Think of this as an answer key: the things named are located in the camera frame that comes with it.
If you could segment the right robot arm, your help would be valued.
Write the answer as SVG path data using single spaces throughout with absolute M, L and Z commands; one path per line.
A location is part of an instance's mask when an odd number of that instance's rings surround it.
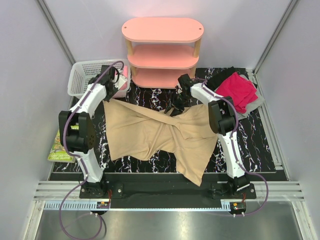
M 228 193 L 232 198 L 239 198 L 249 187 L 250 180 L 241 159 L 237 141 L 237 128 L 239 120 L 230 96 L 223 97 L 209 89 L 206 83 L 191 79 L 188 74 L 178 78 L 180 93 L 172 98 L 165 109 L 165 113 L 171 111 L 170 116 L 183 113 L 187 102 L 191 98 L 199 100 L 208 109 L 209 126 L 217 134 L 222 145 L 228 181 L 221 195 Z

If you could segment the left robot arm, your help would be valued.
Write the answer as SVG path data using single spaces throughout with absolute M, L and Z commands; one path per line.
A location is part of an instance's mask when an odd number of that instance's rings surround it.
M 92 116 L 102 101 L 109 101 L 118 92 L 119 79 L 116 67 L 103 65 L 76 105 L 58 115 L 60 143 L 66 153 L 77 160 L 83 173 L 81 190 L 90 191 L 97 198 L 108 193 L 108 184 L 94 151 L 97 135 Z

